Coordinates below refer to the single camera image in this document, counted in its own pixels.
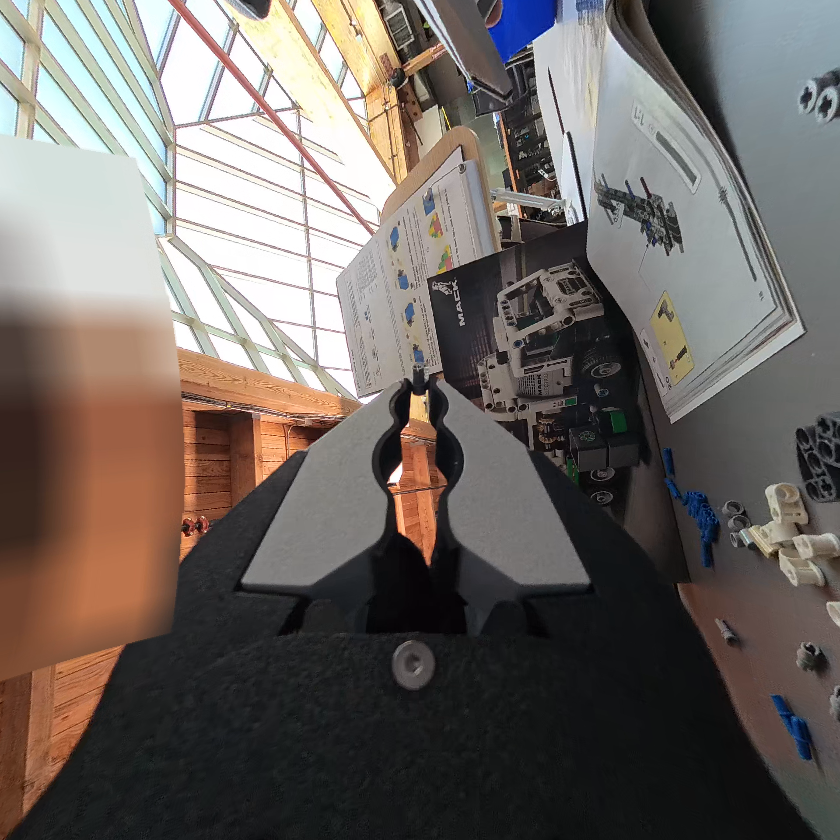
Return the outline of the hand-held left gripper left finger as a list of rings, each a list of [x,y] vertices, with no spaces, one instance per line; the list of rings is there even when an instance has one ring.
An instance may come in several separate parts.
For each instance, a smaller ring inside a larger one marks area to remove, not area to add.
[[[412,386],[397,381],[312,444],[245,571],[246,592],[369,601],[396,532],[387,483],[402,463]]]

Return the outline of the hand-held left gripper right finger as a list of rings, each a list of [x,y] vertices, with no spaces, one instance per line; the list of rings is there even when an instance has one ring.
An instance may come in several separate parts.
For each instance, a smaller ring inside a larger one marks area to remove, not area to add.
[[[588,593],[590,576],[533,452],[448,383],[432,381],[428,394],[447,481],[438,535],[466,606]]]

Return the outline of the lego truck set box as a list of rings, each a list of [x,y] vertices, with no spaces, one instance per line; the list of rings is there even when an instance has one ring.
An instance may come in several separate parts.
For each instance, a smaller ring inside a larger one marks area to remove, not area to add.
[[[430,277],[442,377],[685,583],[637,342],[587,234],[587,223],[557,227]]]

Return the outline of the pile of blue lego pins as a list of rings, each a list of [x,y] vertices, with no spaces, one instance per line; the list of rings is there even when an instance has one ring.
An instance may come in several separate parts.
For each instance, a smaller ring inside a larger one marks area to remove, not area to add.
[[[718,541],[720,521],[711,507],[705,493],[698,490],[681,491],[676,484],[676,469],[673,452],[670,448],[661,449],[665,468],[665,485],[669,495],[686,509],[697,526],[700,536],[700,562],[703,568],[713,567],[712,547]]]

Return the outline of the group of pale lego connectors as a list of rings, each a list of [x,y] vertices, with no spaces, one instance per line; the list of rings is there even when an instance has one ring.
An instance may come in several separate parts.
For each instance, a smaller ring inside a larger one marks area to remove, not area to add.
[[[757,550],[764,558],[775,560],[793,586],[824,587],[826,577],[819,562],[838,559],[838,536],[832,532],[803,531],[810,516],[797,486],[788,482],[771,484],[764,495],[770,512],[770,520],[765,524],[752,524],[739,501],[728,500],[721,506],[732,544]]]

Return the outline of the dark grey lego beam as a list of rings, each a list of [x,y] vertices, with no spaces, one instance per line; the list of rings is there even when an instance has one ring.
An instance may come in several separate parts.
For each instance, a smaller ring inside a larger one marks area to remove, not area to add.
[[[839,502],[839,412],[796,428],[794,440],[806,495],[818,503]]]

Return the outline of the open lego instruction booklet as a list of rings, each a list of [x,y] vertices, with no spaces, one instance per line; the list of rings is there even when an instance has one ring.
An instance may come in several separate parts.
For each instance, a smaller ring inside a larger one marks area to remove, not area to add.
[[[586,253],[675,423],[803,335],[738,167],[642,2],[607,2]]]

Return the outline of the black lego connector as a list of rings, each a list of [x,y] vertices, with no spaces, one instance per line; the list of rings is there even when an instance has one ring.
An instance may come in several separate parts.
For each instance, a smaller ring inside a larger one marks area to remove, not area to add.
[[[800,114],[811,114],[819,125],[838,119],[839,69],[808,79],[798,95],[797,109]]]

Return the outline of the white printed instruction board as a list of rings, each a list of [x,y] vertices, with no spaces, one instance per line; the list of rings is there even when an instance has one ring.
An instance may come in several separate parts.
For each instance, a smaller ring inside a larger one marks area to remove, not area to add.
[[[465,317],[453,271],[501,249],[477,134],[446,132],[387,200],[386,217],[337,279],[358,397],[443,370],[432,292]]]

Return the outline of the red ceiling pipe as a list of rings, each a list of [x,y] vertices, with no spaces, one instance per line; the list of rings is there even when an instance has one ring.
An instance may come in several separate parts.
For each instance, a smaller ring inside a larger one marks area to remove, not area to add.
[[[299,153],[301,158],[310,165],[311,169],[316,173],[320,180],[330,189],[333,195],[336,195],[341,204],[354,217],[360,226],[369,234],[373,235],[373,228],[368,225],[364,217],[358,212],[357,208],[352,204],[349,198],[342,192],[336,183],[329,177],[329,174],[323,170],[321,165],[316,161],[308,149],[299,140],[298,136],[292,132],[288,126],[277,116],[277,111],[274,110],[259,90],[255,88],[247,79],[243,71],[233,62],[230,55],[223,49],[216,40],[207,32],[204,26],[198,21],[193,12],[189,10],[186,4],[182,1],[170,1],[169,4],[178,13],[181,19],[192,30],[204,45],[211,50],[216,59],[225,68],[230,75],[236,79],[237,83],[248,96],[253,100],[258,110],[264,112],[267,118],[275,125],[280,133],[288,140],[290,144]]]

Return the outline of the grey slanted panel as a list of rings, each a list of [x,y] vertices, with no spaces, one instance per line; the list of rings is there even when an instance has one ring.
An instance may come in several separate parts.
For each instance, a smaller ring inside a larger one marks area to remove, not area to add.
[[[474,85],[508,103],[513,85],[490,37],[501,16],[501,1],[414,1],[438,41]]]

